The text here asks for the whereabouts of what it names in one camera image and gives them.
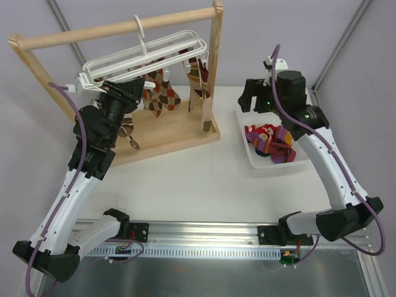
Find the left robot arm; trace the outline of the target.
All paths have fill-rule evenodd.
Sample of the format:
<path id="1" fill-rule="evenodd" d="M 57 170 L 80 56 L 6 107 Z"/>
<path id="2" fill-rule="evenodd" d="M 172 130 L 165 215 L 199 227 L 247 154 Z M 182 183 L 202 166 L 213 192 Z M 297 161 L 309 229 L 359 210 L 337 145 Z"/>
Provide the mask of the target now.
<path id="1" fill-rule="evenodd" d="M 114 158 L 116 141 L 126 114 L 137 109 L 145 80 L 104 81 L 100 105 L 75 111 L 73 133 L 77 145 L 67 165 L 59 194 L 47 216 L 27 241 L 18 241 L 13 254 L 57 282 L 64 283 L 76 272 L 80 261 L 102 242 L 125 240 L 130 233 L 128 214 L 109 209 L 92 225 L 73 233 L 87 199 L 107 174 Z"/>

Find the aluminium mounting rail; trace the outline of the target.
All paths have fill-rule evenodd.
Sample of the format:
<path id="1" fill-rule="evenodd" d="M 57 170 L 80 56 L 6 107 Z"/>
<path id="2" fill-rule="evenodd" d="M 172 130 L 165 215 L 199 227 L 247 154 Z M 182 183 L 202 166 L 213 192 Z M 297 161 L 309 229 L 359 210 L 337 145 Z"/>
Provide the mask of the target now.
<path id="1" fill-rule="evenodd" d="M 285 246 L 276 245 L 269 238 L 275 232 L 273 224 L 256 223 L 199 223 L 199 222 L 143 222 L 131 221 L 126 239 L 111 239 L 116 219 L 77 220 L 71 231 L 60 234 L 51 231 L 56 239 L 80 247 L 83 256 L 159 257 L 182 259 L 244 259 L 278 261 L 287 253 L 304 256 L 315 251 L 354 249 L 342 240 L 317 240 L 304 235 Z"/>

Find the brown striped sock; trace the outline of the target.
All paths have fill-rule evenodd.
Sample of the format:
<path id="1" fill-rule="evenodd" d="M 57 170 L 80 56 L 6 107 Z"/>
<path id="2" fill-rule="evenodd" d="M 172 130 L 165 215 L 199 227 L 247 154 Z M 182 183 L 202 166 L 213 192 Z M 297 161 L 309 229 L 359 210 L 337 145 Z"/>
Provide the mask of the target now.
<path id="1" fill-rule="evenodd" d="M 101 104 L 100 98 L 95 98 L 95 99 L 93 100 L 93 105 L 94 105 L 95 107 L 97 107 L 98 109 L 101 109 L 101 108 L 102 108 L 102 104 Z"/>
<path id="2" fill-rule="evenodd" d="M 132 120 L 132 114 L 127 114 L 125 115 L 123 122 L 121 124 L 120 130 L 119 130 L 119 136 L 120 137 L 124 137 L 128 140 L 129 145 L 136 149 L 139 150 L 140 149 L 140 145 L 138 144 L 138 142 L 136 140 L 134 140 L 132 133 L 134 131 L 134 123 Z"/>

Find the white plastic clip hanger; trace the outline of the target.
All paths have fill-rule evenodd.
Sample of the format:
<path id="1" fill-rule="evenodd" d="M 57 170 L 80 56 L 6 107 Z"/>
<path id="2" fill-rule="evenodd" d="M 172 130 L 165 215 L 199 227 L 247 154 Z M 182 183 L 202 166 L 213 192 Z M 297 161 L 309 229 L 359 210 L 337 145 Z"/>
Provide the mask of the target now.
<path id="1" fill-rule="evenodd" d="M 207 58 L 207 44 L 192 30 L 183 30 L 152 41 L 144 41 L 144 29 L 138 16 L 135 17 L 140 44 L 100 58 L 87 61 L 81 72 L 86 72 L 95 84 L 105 79 L 123 83 L 149 72 L 167 70 L 179 62 L 188 69 L 188 59 Z"/>

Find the argyle sock right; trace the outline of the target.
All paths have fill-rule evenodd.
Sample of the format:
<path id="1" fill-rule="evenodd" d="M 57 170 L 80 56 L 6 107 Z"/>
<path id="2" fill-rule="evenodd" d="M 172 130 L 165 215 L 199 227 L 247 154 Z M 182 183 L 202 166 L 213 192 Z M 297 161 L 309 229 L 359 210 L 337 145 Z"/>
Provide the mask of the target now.
<path id="1" fill-rule="evenodd" d="M 162 69 L 157 71 L 155 83 L 158 93 L 157 101 L 159 102 L 160 107 L 168 111 L 178 109 L 181 104 L 180 96 L 172 88 L 170 82 L 165 81 Z"/>

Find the wooden hanger rack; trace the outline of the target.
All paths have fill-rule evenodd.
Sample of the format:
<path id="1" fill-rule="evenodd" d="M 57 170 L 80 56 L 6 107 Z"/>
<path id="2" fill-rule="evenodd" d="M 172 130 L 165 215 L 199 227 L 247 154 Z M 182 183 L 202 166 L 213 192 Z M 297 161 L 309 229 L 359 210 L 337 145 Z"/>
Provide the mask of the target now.
<path id="1" fill-rule="evenodd" d="M 215 142 L 213 91 L 223 3 L 127 22 L 7 41 L 74 121 L 76 168 L 102 170 Z M 55 84 L 34 51 L 136 33 L 140 43 L 86 62 L 67 87 Z"/>

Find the green circuit board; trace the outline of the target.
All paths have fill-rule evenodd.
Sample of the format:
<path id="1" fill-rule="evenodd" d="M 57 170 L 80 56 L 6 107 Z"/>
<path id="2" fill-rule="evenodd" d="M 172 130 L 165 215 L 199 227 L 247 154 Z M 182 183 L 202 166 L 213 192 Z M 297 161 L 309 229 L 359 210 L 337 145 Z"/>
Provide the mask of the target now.
<path id="1" fill-rule="evenodd" d="M 296 267 L 296 264 L 299 262 L 299 255 L 291 253 L 290 251 L 281 252 L 279 263 L 284 267 L 292 266 Z"/>

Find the red white sock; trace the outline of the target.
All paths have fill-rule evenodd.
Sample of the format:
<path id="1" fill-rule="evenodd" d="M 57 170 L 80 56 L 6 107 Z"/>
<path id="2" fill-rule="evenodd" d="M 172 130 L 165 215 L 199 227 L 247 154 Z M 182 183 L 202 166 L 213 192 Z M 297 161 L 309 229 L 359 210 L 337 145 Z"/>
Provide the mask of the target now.
<path id="1" fill-rule="evenodd" d="M 272 137 L 275 135 L 277 127 L 273 124 L 263 124 L 263 125 L 245 125 L 244 131 L 246 134 L 247 142 L 251 143 L 251 137 L 248 137 L 248 134 L 256 133 L 256 138 L 260 138 L 263 141 L 272 140 Z"/>

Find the beige patterned sock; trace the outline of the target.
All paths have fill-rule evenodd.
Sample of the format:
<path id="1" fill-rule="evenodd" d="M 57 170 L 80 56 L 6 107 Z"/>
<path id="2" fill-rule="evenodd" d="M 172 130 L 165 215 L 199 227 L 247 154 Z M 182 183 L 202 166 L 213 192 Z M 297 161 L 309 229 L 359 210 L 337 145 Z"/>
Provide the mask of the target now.
<path id="1" fill-rule="evenodd" d="M 212 106 L 213 98 L 208 87 L 209 71 L 200 58 L 192 57 L 188 59 L 190 71 L 187 73 L 189 81 L 189 106 L 188 112 L 202 104 L 202 130 L 209 132 L 212 127 Z"/>

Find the purple orange striped sock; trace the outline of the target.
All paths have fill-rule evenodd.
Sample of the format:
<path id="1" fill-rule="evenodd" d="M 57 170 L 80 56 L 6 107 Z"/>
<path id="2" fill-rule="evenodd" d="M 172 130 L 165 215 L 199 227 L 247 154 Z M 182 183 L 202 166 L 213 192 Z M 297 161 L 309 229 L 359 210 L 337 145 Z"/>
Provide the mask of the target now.
<path id="1" fill-rule="evenodd" d="M 272 140 L 267 140 L 265 153 L 275 153 L 279 148 L 292 147 L 292 136 L 282 125 L 276 126 L 275 135 Z"/>

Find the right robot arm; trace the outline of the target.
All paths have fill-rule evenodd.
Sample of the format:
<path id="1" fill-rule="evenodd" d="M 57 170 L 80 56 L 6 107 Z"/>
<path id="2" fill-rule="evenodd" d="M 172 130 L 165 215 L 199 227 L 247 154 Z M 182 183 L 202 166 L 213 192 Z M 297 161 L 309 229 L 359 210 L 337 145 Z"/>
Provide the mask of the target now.
<path id="1" fill-rule="evenodd" d="M 378 214 L 384 208 L 379 197 L 371 197 L 359 185 L 338 151 L 324 112 L 307 102 L 306 79 L 299 71 L 281 71 L 265 79 L 247 79 L 238 98 L 243 113 L 272 113 L 279 125 L 246 125 L 246 142 L 256 153 L 271 157 L 274 164 L 291 163 L 299 145 L 313 164 L 329 199 L 330 209 L 281 217 L 273 242 L 292 244 L 300 235 L 315 234 L 328 241 L 347 236 L 376 222 L 380 240 L 385 239 Z"/>

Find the white plastic basket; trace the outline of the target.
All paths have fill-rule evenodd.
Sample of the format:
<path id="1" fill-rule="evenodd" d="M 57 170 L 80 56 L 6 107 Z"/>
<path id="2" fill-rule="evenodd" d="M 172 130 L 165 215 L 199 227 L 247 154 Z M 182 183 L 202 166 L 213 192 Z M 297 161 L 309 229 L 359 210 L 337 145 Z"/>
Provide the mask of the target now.
<path id="1" fill-rule="evenodd" d="M 304 150 L 273 113 L 243 112 L 236 106 L 241 137 L 251 166 L 258 170 L 286 168 L 309 163 Z"/>

